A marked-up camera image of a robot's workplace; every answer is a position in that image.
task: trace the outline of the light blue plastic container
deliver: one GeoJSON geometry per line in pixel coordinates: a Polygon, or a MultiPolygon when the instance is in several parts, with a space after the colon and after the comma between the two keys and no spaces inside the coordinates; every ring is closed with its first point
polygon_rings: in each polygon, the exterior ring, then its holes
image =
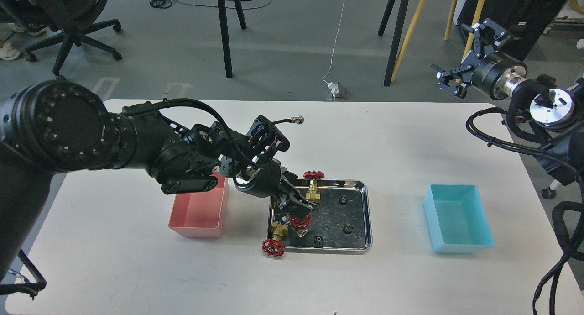
{"type": "Polygon", "coordinates": [[[424,210],[434,252],[475,253],[495,246],[475,185],[432,184],[424,210]]]}

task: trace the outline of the chair base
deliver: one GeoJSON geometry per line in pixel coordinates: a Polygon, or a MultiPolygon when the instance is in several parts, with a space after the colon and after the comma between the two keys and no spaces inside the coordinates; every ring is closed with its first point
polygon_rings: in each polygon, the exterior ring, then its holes
{"type": "Polygon", "coordinates": [[[113,26],[113,30],[115,32],[121,31],[121,24],[118,20],[108,20],[95,23],[84,31],[78,31],[73,33],[61,32],[59,34],[56,34],[52,37],[46,38],[45,40],[42,40],[31,46],[26,47],[25,49],[26,59],[29,62],[34,62],[36,61],[36,56],[32,53],[33,51],[61,43],[61,48],[59,49],[59,53],[57,54],[55,65],[52,68],[52,73],[55,74],[57,78],[63,78],[63,76],[59,74],[59,71],[61,70],[63,63],[65,63],[65,59],[67,58],[69,51],[71,51],[71,47],[73,46],[73,44],[76,45],[77,47],[81,46],[81,44],[87,44],[92,47],[105,50],[113,55],[114,60],[119,61],[121,60],[121,54],[118,51],[116,51],[114,48],[111,48],[106,44],[103,44],[93,38],[86,36],[86,34],[96,32],[97,30],[102,30],[103,28],[109,26],[113,26]]]}

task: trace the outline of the gray floor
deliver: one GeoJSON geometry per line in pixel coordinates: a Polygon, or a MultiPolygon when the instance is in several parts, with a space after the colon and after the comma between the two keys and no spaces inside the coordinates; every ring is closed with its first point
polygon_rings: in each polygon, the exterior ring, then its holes
{"type": "MultiPolygon", "coordinates": [[[[271,0],[263,9],[245,12],[246,30],[239,28],[235,11],[230,10],[232,79],[225,78],[217,9],[174,3],[161,10],[149,7],[149,1],[113,0],[100,16],[100,20],[118,18],[123,26],[119,34],[109,28],[92,34],[120,51],[122,61],[115,62],[98,49],[73,47],[61,74],[96,90],[104,99],[185,96],[201,100],[328,101],[328,89],[321,78],[329,68],[343,0],[271,0]]],[[[184,1],[216,4],[215,0],[184,1]]],[[[261,5],[263,1],[245,5],[261,5]]],[[[384,87],[396,17],[394,13],[390,18],[386,35],[378,37],[386,1],[346,0],[327,80],[349,88],[349,101],[491,102],[476,90],[459,100],[435,87],[430,64],[453,68],[464,48],[457,30],[453,30],[450,41],[443,40],[451,0],[428,0],[396,82],[384,87]]],[[[406,22],[411,20],[416,4],[417,0],[411,1],[406,22]]],[[[0,38],[10,34],[8,28],[0,26],[0,38]]],[[[582,30],[552,30],[542,36],[525,60],[529,76],[546,73],[555,76],[559,86],[573,85],[582,74],[582,51],[575,47],[580,38],[584,38],[582,30]]],[[[36,40],[16,34],[10,42],[22,49],[36,40]]],[[[2,97],[53,78],[56,52],[56,46],[37,51],[36,63],[24,59],[0,61],[2,97]]],[[[507,104],[496,103],[502,107],[507,104]]],[[[533,159],[523,159],[534,189],[546,187],[552,178],[533,159]]],[[[60,180],[54,185],[57,189],[60,180]]],[[[578,189],[569,186],[559,191],[556,201],[542,200],[547,213],[558,200],[579,200],[578,189]]],[[[584,265],[570,265],[584,289],[584,265]]]]}

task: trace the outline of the metal tray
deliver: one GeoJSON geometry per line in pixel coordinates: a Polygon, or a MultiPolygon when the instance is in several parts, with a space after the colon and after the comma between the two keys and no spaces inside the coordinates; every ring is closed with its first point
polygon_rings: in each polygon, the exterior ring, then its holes
{"type": "MultiPolygon", "coordinates": [[[[301,193],[306,194],[310,180],[298,179],[292,182],[301,193]]],[[[369,219],[369,199],[367,186],[358,180],[318,181],[321,203],[312,212],[308,231],[300,238],[290,227],[288,238],[282,243],[286,252],[307,253],[359,253],[371,246],[371,221],[369,219]],[[344,230],[350,225],[349,233],[344,230]]],[[[269,227],[280,220],[276,213],[277,199],[271,199],[267,238],[271,238],[269,227]]]]}

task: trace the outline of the red handwheel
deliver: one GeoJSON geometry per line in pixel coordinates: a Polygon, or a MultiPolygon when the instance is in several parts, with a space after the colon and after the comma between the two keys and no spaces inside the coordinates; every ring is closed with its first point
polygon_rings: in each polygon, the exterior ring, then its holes
{"type": "Polygon", "coordinates": [[[261,243],[261,250],[269,256],[279,257],[284,254],[284,245],[278,240],[268,238],[261,243]]]}
{"type": "Polygon", "coordinates": [[[304,173],[305,179],[322,179],[325,174],[322,171],[307,171],[304,173]]]}
{"type": "Polygon", "coordinates": [[[302,220],[291,215],[290,216],[290,226],[292,226],[292,228],[294,228],[296,230],[302,229],[302,228],[307,228],[308,225],[310,224],[310,221],[312,220],[312,218],[313,218],[313,215],[311,213],[309,213],[302,220]]]}

